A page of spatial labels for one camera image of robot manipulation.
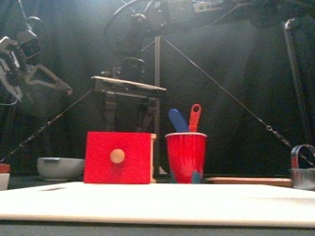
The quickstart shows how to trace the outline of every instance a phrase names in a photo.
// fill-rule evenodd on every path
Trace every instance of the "small red object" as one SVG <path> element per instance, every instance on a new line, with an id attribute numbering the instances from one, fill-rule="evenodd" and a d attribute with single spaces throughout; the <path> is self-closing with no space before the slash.
<path id="1" fill-rule="evenodd" d="M 190 119 L 190 131 L 198 131 L 198 123 L 201 118 L 202 106 L 199 104 L 194 104 L 191 109 L 191 119 Z"/>
<path id="2" fill-rule="evenodd" d="M 87 133 L 85 183 L 150 183 L 150 171 L 150 133 Z"/>

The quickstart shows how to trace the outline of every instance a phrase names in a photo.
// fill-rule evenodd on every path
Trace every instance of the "table surface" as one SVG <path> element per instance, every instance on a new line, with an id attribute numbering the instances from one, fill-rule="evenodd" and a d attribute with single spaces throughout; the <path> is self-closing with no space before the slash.
<path id="1" fill-rule="evenodd" d="M 0 199 L 3 220 L 315 228 L 315 192 L 269 185 L 75 182 Z"/>

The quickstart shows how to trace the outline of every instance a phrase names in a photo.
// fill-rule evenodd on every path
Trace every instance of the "blue handle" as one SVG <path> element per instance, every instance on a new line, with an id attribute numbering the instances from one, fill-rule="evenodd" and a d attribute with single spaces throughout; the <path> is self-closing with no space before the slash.
<path id="1" fill-rule="evenodd" d="M 178 109 L 171 109 L 169 111 L 169 118 L 171 120 L 171 123 L 174 124 L 177 132 L 179 133 L 190 132 L 189 124 Z"/>

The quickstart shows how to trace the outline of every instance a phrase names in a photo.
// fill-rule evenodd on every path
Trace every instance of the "red cup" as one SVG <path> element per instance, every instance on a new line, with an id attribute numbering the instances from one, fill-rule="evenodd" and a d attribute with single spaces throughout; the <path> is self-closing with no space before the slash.
<path id="1" fill-rule="evenodd" d="M 201 183 L 207 136 L 202 133 L 166 135 L 169 163 L 174 183 Z"/>

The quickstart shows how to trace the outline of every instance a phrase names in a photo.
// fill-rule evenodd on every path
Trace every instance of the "red handle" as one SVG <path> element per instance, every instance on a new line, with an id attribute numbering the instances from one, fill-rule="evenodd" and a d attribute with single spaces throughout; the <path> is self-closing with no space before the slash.
<path id="1" fill-rule="evenodd" d="M 190 131 L 198 131 L 198 123 L 201 118 L 202 106 L 199 104 L 194 104 L 191 110 L 191 119 L 190 119 Z"/>

